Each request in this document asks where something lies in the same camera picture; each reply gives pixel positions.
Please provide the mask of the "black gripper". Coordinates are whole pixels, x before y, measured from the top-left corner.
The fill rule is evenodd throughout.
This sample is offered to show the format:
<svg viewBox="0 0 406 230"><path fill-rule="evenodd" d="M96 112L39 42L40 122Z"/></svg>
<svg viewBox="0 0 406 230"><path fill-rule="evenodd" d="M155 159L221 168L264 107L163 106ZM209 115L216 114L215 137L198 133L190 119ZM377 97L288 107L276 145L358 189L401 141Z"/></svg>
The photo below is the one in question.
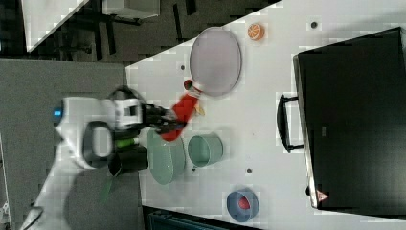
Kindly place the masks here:
<svg viewBox="0 0 406 230"><path fill-rule="evenodd" d="M165 120L175 120L176 114L172 109L156 106L152 103L142 104L142 125L153 127L158 134L181 132L185 123L165 124Z"/></svg>

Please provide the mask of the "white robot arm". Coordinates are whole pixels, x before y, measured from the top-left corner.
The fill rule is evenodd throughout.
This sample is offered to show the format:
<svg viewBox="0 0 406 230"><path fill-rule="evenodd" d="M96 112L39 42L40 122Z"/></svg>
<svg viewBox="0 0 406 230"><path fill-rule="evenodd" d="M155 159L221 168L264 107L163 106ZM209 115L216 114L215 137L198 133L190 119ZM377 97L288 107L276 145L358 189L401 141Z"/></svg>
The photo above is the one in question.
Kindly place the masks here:
<svg viewBox="0 0 406 230"><path fill-rule="evenodd" d="M77 177L111 164L118 138L135 137L146 127L166 134L186 125L172 108L147 103L126 85L105 99L66 97L54 117L60 136L55 160L19 230L71 230L64 209Z"/></svg>

